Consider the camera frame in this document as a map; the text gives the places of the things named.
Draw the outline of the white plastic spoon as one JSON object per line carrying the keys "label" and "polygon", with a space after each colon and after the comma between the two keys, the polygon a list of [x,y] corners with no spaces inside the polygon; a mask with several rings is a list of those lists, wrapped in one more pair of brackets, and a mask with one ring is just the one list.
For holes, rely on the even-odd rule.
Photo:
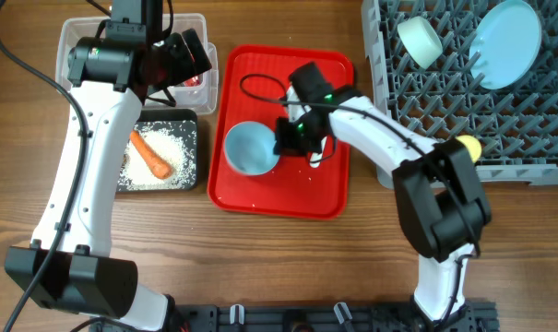
{"label": "white plastic spoon", "polygon": [[323,154],[326,147],[327,137],[321,140],[320,150],[318,152],[313,152],[309,159],[309,164],[312,168],[317,168],[323,159]]}

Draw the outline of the red snack wrapper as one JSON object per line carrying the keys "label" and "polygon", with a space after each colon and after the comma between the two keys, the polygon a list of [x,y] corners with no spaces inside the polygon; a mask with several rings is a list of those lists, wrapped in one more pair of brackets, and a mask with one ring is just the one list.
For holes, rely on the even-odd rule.
{"label": "red snack wrapper", "polygon": [[184,87],[196,87],[201,84],[201,75],[198,73],[199,71],[199,60],[198,57],[192,53],[191,54],[193,66],[195,68],[196,75],[193,77],[188,78],[186,81],[182,83]]}

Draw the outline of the light blue bowl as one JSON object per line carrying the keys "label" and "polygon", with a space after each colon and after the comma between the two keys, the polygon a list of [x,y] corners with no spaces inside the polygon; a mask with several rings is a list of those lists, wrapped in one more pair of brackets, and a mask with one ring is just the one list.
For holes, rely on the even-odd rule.
{"label": "light blue bowl", "polygon": [[226,161],[231,168],[246,176],[270,172],[279,162],[274,153],[275,133],[266,125],[246,121],[233,126],[223,142]]}

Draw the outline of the orange carrot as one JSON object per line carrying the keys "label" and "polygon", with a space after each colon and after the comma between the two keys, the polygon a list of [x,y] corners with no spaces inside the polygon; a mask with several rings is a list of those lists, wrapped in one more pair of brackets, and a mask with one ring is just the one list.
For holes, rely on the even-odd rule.
{"label": "orange carrot", "polygon": [[172,176],[172,166],[156,154],[137,131],[132,131],[129,139],[156,178],[164,180]]}

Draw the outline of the green bowl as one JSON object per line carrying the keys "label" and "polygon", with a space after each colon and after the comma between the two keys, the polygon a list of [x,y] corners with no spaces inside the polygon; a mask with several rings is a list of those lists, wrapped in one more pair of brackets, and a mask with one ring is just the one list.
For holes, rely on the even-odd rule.
{"label": "green bowl", "polygon": [[429,21],[414,17],[398,24],[398,36],[410,57],[423,69],[443,53],[443,45]]}

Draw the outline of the yellow plastic cup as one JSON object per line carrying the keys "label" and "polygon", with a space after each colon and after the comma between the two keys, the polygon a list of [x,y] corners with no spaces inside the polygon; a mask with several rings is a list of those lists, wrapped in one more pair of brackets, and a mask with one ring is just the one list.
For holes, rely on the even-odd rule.
{"label": "yellow plastic cup", "polygon": [[456,140],[462,143],[467,149],[473,163],[476,163],[482,154],[481,142],[474,136],[462,135],[457,136]]}

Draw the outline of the light blue plate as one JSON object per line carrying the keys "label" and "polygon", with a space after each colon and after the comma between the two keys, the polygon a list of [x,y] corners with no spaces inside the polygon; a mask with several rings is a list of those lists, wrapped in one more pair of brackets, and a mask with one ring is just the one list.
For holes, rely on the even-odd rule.
{"label": "light blue plate", "polygon": [[505,88],[521,79],[540,50],[541,24],[535,10],[523,0],[507,0],[491,9],[476,29],[469,47],[473,77],[480,86]]}

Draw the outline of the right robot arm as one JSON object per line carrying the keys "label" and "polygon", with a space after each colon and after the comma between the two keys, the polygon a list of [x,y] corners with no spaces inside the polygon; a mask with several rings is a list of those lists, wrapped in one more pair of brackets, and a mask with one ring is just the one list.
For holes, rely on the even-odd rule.
{"label": "right robot arm", "polygon": [[329,84],[316,63],[295,69],[279,99],[274,150],[308,156],[329,136],[358,149],[393,182],[404,236],[419,255],[413,301],[431,329],[456,320],[464,306],[466,264],[480,256],[479,240],[492,210],[475,170],[481,144],[472,136],[443,142],[421,136],[377,110],[351,85]]}

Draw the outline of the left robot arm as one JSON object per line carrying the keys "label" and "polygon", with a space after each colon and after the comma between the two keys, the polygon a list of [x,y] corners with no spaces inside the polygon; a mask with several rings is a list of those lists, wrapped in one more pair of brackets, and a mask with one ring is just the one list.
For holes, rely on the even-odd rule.
{"label": "left robot arm", "polygon": [[126,145],[145,101],[207,72],[194,30],[175,32],[170,2],[116,1],[67,57],[70,105],[53,190],[7,275],[24,301],[135,331],[186,331],[174,299],[141,285],[137,265],[111,255],[113,202]]}

